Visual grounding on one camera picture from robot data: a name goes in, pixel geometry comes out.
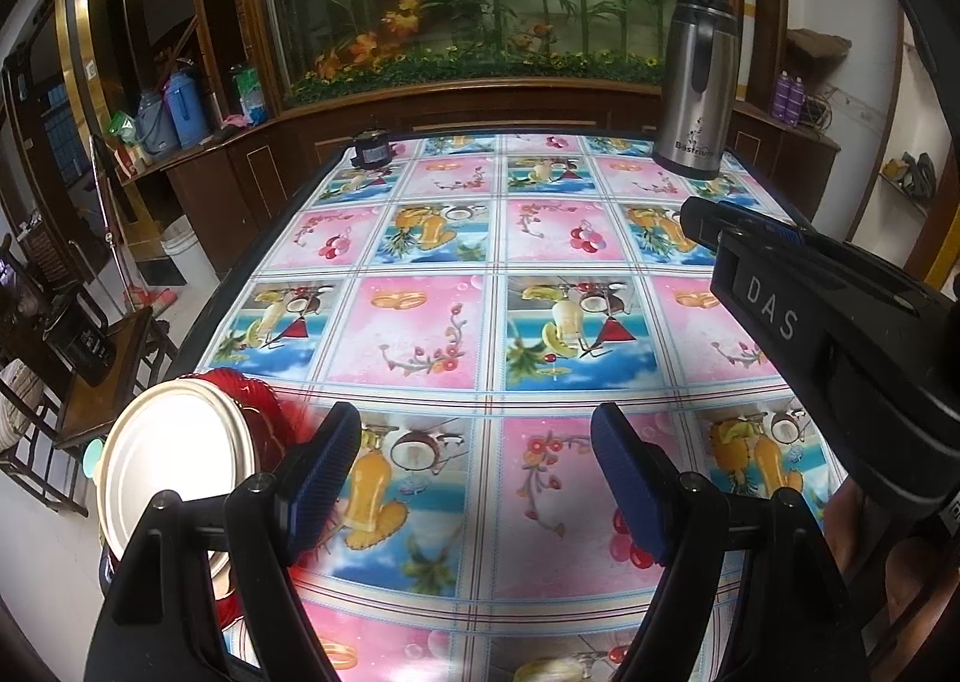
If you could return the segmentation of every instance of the white floor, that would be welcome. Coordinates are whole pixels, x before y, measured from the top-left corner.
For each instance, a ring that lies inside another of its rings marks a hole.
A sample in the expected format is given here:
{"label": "white floor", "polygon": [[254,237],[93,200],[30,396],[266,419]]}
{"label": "white floor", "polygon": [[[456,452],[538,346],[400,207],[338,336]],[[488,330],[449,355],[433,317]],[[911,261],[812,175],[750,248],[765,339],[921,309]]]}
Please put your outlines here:
{"label": "white floor", "polygon": [[[114,268],[104,271],[103,280],[112,294],[118,293],[119,276]],[[179,346],[213,289],[178,290],[178,301],[160,319],[170,322],[170,336]],[[117,312],[103,289],[94,284],[90,292],[104,312],[116,319]],[[56,452],[60,479],[67,461],[65,454]],[[0,474],[0,594],[61,682],[83,679],[86,651],[103,603],[97,583],[96,495],[83,474],[78,496],[79,502],[88,506],[86,519],[73,513],[56,514]],[[1,669],[0,678],[4,678]]]}

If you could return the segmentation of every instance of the stainless steel thermos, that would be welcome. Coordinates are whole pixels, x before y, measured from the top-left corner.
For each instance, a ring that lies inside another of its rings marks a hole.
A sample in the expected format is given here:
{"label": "stainless steel thermos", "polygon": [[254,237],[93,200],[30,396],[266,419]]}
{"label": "stainless steel thermos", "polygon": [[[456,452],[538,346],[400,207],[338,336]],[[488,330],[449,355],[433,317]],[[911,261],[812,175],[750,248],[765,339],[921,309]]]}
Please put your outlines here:
{"label": "stainless steel thermos", "polygon": [[654,159],[670,172],[712,180],[720,172],[740,61],[733,8],[678,0],[667,37],[664,114]]}

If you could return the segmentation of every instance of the white bucket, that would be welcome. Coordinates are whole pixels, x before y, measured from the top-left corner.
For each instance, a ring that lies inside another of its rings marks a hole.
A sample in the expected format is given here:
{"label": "white bucket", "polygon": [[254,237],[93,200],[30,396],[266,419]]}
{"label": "white bucket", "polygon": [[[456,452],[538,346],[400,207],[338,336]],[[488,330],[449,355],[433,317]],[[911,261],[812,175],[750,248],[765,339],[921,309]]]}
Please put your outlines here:
{"label": "white bucket", "polygon": [[210,289],[220,283],[186,216],[163,231],[160,245],[190,286]]}

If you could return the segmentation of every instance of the wooden counter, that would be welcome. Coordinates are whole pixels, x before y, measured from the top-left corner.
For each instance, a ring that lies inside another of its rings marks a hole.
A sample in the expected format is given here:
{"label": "wooden counter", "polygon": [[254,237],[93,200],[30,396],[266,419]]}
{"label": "wooden counter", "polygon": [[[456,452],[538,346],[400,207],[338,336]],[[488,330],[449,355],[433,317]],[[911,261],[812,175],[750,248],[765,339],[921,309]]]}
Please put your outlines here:
{"label": "wooden counter", "polygon": [[[288,110],[165,170],[200,245],[220,274],[331,151],[374,123],[390,132],[537,127],[653,132],[659,88],[606,80],[478,79],[368,92]],[[812,218],[838,146],[736,103],[728,144]]]}

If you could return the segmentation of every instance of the shelf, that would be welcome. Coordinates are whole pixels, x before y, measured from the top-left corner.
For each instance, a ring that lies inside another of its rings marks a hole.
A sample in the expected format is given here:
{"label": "shelf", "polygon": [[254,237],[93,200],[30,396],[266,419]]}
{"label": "shelf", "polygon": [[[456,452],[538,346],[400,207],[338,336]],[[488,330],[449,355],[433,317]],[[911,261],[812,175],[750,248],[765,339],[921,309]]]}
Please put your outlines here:
{"label": "shelf", "polygon": [[890,180],[890,178],[886,177],[886,175],[883,175],[882,172],[877,172],[877,177],[880,180],[882,180],[885,184],[887,184],[887,186],[893,189],[896,192],[896,194],[899,194],[902,198],[904,198],[904,202],[907,202],[909,205],[911,205],[911,207],[913,207],[914,210],[916,210],[918,213],[923,214],[923,216],[929,216],[930,205],[925,205],[925,204],[922,204],[921,202],[917,202],[915,199],[911,199],[910,196],[907,196],[906,192],[903,189],[901,189],[899,185],[897,185],[892,180]]}

